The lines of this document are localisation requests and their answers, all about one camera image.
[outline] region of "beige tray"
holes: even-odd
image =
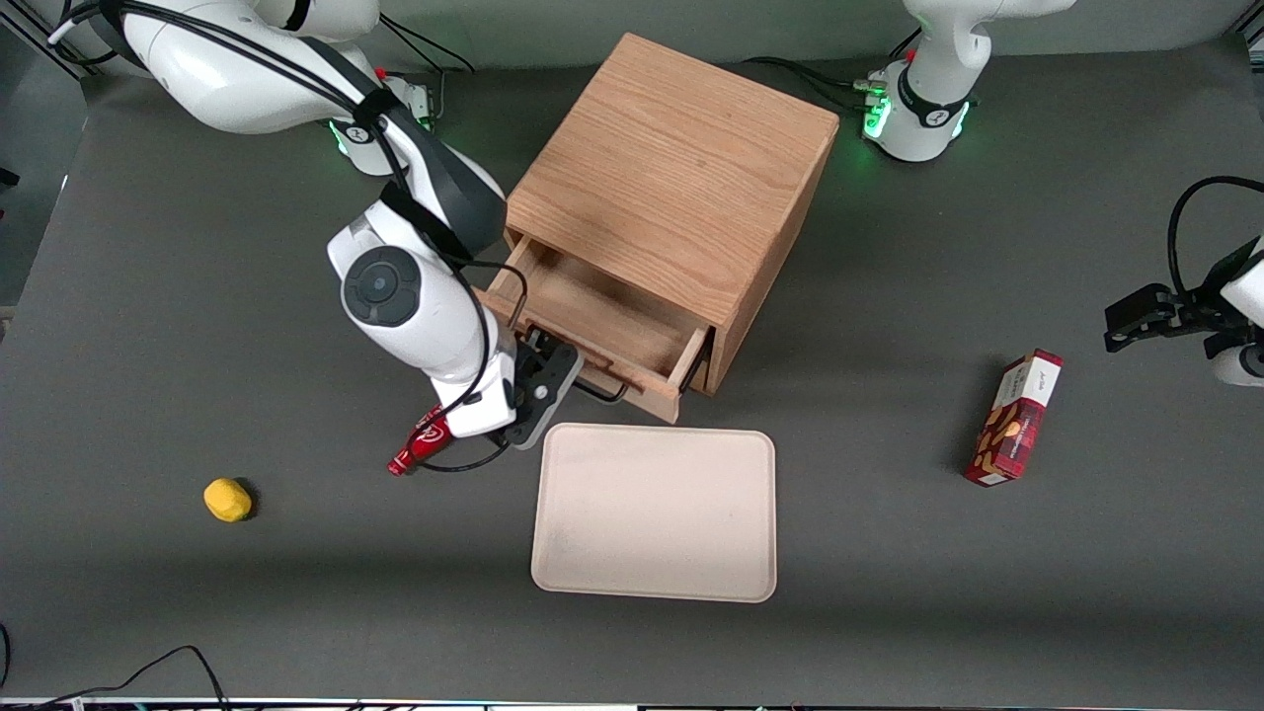
[[[763,602],[777,586],[774,479],[762,433],[557,425],[531,577],[552,592]]]

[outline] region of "gray tabletop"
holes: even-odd
[[[512,186],[588,76],[454,77],[440,133]],[[5,692],[195,643],[238,696],[1259,707],[1261,393],[1197,339],[1101,344],[1103,306],[1167,280],[1181,190],[1264,166],[1244,51],[1001,58],[978,92],[933,164],[846,119],[732,374],[684,402],[776,442],[780,586],[743,606],[537,590],[538,450],[389,477],[432,393],[346,320],[324,253],[379,183],[321,127],[228,135],[149,82],[90,86],[0,347]],[[1191,275],[1260,215],[1201,196]],[[1028,476],[977,488],[1001,366],[1038,347],[1067,366]],[[221,476],[259,486],[257,520],[207,515]],[[171,663],[137,692],[206,687]]]

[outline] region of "wooden drawer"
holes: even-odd
[[[710,326],[530,237],[514,238],[508,263],[528,285],[517,330],[538,326],[574,344],[585,361],[580,378],[611,393],[627,385],[624,400],[675,423]],[[508,323],[518,290],[517,277],[502,272],[483,302]],[[694,378],[704,382],[705,371]]]

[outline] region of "white robotic arm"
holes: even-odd
[[[296,10],[302,6],[306,13]],[[391,172],[407,194],[388,187],[383,199],[396,195],[389,206],[375,202],[329,243],[344,310],[387,352],[431,378],[454,436],[497,433],[523,423],[514,387],[522,368],[514,340],[453,263],[501,238],[504,196],[482,167],[388,99],[359,49],[316,39],[351,39],[373,27],[377,13],[375,1],[126,0],[121,27],[154,78],[207,125],[272,133],[335,119],[384,139],[383,156],[396,158]],[[374,101],[367,102],[370,95]],[[365,111],[367,104],[375,109]],[[570,363],[568,377],[549,380],[557,387],[541,399],[547,407],[532,409],[527,428],[508,438],[512,444],[533,443],[579,371],[573,348],[560,353]]]
[[[1212,176],[1191,185],[1168,221],[1172,285],[1150,283],[1106,309],[1109,353],[1138,340],[1211,334],[1203,352],[1212,373],[1229,385],[1264,387],[1264,238],[1254,238],[1212,266],[1207,278],[1186,288],[1177,257],[1177,228],[1189,199],[1210,185],[1235,185],[1264,192],[1264,182]]]
[[[1076,0],[904,0],[921,24],[913,62],[896,58],[872,72],[884,95],[863,135],[901,161],[930,161],[961,133],[968,96],[992,56],[983,23],[1035,18],[1071,8]]]

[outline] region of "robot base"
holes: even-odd
[[[918,115],[890,91],[908,66],[909,63],[901,59],[870,73],[870,81],[886,82],[887,90],[877,105],[866,114],[861,135],[877,143],[886,154],[897,161],[923,163],[938,158],[948,144],[961,135],[969,102],[956,116],[948,116],[943,125],[923,127]]]

